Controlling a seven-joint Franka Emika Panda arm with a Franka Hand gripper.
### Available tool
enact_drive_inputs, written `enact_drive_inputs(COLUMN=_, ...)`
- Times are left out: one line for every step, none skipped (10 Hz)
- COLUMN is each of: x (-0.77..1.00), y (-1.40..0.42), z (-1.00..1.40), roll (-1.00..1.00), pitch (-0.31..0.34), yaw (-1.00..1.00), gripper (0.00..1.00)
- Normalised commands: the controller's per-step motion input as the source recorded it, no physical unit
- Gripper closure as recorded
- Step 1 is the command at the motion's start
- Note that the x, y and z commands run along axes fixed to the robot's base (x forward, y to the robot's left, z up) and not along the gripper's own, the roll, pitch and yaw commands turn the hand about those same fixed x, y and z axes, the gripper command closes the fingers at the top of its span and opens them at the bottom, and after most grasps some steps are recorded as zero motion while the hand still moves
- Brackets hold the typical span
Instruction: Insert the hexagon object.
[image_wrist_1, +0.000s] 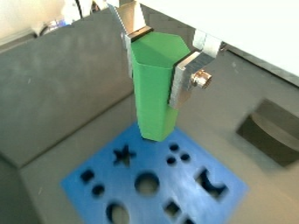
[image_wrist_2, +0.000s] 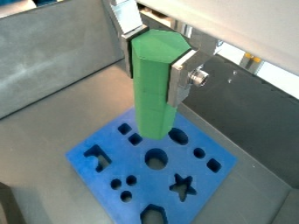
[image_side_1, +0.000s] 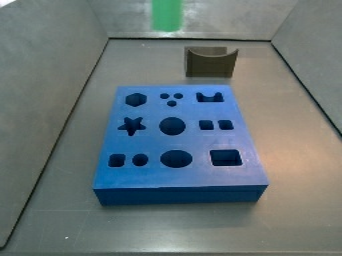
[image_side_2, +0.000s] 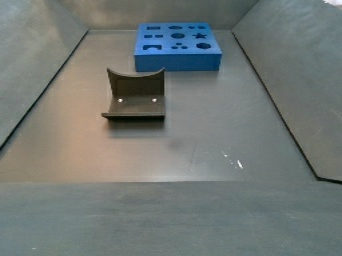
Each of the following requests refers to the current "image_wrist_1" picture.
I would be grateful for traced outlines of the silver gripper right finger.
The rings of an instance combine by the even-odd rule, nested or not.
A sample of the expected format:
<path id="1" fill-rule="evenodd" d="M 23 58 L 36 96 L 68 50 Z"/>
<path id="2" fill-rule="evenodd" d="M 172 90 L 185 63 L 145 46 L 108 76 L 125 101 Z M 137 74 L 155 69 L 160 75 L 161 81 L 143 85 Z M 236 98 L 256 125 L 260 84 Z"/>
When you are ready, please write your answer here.
<path id="1" fill-rule="evenodd" d="M 205 88 L 211 84 L 211 75 L 204 71 L 205 66 L 216 59 L 221 40 L 208 33 L 196 30 L 192 46 L 195 51 L 188 53 L 176 63 L 172 76 L 172 88 L 168 104 L 179 109 L 192 95 L 195 87 Z"/>

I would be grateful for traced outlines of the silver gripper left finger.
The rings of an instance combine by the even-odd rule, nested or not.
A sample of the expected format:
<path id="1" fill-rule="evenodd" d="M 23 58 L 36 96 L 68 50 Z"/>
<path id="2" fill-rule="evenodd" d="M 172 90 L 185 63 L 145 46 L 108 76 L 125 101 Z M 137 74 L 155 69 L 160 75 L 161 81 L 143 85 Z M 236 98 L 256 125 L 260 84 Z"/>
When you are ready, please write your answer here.
<path id="1" fill-rule="evenodd" d="M 120 26 L 125 48 L 128 75 L 132 76 L 132 43 L 153 29 L 145 24 L 141 5 L 136 0 L 107 0 L 107 6 Z"/>

